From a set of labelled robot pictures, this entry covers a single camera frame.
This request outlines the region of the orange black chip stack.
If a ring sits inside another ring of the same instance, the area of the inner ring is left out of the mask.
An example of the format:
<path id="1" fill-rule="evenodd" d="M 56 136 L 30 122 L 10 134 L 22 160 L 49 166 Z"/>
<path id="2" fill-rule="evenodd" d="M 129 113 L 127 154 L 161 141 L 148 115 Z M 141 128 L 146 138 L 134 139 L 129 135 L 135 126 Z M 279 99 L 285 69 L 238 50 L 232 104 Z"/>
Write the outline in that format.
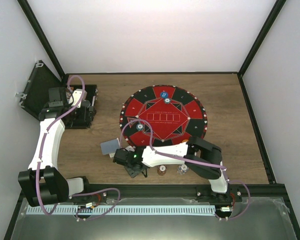
<path id="1" fill-rule="evenodd" d="M 164 176 L 166 174 L 166 172 L 167 172 L 167 167 L 165 165 L 158 166 L 158 168 L 157 168 L 157 174 L 159 176 Z"/>

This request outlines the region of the green blue chip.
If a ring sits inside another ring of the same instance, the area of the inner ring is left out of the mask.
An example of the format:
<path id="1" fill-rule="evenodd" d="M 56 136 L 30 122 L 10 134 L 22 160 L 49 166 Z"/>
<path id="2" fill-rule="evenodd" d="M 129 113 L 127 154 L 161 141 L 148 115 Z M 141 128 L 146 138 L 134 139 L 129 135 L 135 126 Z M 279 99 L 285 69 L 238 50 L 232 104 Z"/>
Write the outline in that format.
<path id="1" fill-rule="evenodd" d="M 171 102 L 171 100 L 170 100 L 169 98 L 165 98 L 165 99 L 164 99 L 164 103 L 165 103 L 165 104 L 169 104 L 170 102 Z"/>
<path id="2" fill-rule="evenodd" d="M 143 128 L 144 128 L 144 125 L 141 124 L 141 123 L 137 124 L 137 126 L 136 126 L 136 129 L 137 129 L 138 131 L 142 131 Z"/>

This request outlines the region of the green blue chip top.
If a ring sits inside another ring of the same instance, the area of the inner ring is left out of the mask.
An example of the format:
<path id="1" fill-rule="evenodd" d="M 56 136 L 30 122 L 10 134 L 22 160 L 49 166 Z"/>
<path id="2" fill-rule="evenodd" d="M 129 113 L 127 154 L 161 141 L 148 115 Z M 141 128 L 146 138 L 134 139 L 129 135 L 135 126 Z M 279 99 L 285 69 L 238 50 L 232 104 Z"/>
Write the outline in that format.
<path id="1" fill-rule="evenodd" d="M 165 99 L 164 99 L 164 103 L 165 103 L 165 104 L 169 104 L 170 102 L 171 102 L 171 100 L 170 100 L 169 98 L 165 98 Z"/>

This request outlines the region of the blue small blind button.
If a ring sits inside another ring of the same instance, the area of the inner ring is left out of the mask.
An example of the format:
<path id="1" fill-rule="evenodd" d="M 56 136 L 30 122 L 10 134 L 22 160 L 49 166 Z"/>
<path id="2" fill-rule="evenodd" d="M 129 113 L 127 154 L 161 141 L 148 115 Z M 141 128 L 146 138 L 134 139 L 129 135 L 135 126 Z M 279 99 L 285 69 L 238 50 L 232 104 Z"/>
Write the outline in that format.
<path id="1" fill-rule="evenodd" d="M 169 97 L 169 94 L 166 91 L 162 91 L 160 93 L 160 97 L 163 98 L 163 99 L 167 99 Z"/>

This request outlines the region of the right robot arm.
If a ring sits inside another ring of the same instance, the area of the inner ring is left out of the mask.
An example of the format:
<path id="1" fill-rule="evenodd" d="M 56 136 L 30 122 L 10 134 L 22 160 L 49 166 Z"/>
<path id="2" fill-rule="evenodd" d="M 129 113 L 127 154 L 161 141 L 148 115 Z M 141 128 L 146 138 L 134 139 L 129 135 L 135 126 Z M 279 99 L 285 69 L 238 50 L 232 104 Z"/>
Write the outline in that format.
<path id="1" fill-rule="evenodd" d="M 188 141 L 167 146 L 138 146 L 133 151 L 118 148 L 113 157 L 115 164 L 124 166 L 131 178 L 149 168 L 167 165 L 185 165 L 210 183 L 213 198 L 219 202 L 230 196 L 225 176 L 222 150 L 202 138 L 191 136 Z"/>

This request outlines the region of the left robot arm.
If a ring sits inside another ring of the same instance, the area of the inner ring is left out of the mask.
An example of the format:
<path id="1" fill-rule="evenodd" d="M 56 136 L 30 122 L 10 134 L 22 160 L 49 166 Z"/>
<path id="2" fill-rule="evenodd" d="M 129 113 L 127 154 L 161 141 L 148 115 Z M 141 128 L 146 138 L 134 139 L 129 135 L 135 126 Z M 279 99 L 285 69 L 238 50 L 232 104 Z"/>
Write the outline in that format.
<path id="1" fill-rule="evenodd" d="M 18 183 L 32 207 L 66 202 L 74 196 L 87 202 L 92 196 L 85 176 L 66 179 L 58 170 L 58 155 L 66 129 L 87 129 L 96 115 L 97 85 L 53 87 L 38 114 L 40 134 L 28 169 L 18 174 Z"/>

